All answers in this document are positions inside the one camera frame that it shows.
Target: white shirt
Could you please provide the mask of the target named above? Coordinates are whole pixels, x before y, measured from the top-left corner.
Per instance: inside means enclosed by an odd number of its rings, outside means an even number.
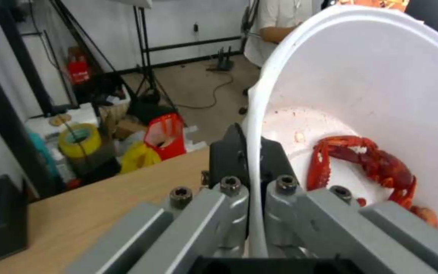
[[[263,41],[259,37],[259,30],[266,27],[297,26],[320,11],[321,2],[322,0],[259,0],[257,19],[244,49],[246,58],[259,67],[263,66],[276,45]]]

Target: white bucket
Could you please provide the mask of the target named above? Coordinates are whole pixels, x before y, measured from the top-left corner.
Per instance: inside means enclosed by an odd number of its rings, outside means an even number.
[[[252,180],[250,256],[267,255],[259,190],[262,135],[282,143],[301,184],[318,139],[369,137],[417,176],[414,204],[438,214],[438,33],[399,11],[328,8],[268,59],[250,90],[244,128]],[[389,191],[352,164],[334,160],[331,167],[331,180],[355,196],[369,203],[387,198]]]

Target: red bucket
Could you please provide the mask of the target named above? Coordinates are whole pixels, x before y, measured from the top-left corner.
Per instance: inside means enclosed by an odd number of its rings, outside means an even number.
[[[162,160],[185,154],[184,122],[175,113],[151,120],[144,143],[153,148]]]

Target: person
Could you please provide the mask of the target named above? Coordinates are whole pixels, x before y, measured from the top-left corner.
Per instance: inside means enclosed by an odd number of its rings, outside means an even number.
[[[262,67],[275,47],[297,26],[320,11],[321,0],[259,0],[257,18],[244,55]]]

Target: crayfish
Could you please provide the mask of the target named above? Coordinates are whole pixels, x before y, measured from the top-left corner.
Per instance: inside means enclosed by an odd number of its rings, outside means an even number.
[[[358,153],[351,147],[366,148],[366,152]],[[359,164],[368,178],[382,187],[393,189],[388,198],[389,201],[398,203],[428,224],[438,228],[438,219],[433,210],[412,206],[417,189],[417,178],[412,175],[405,163],[386,151],[378,149],[377,144],[368,138],[346,135],[321,139],[313,149],[307,175],[308,191],[327,186],[330,177],[329,156]],[[366,205],[364,198],[358,198],[357,201],[360,206]]]

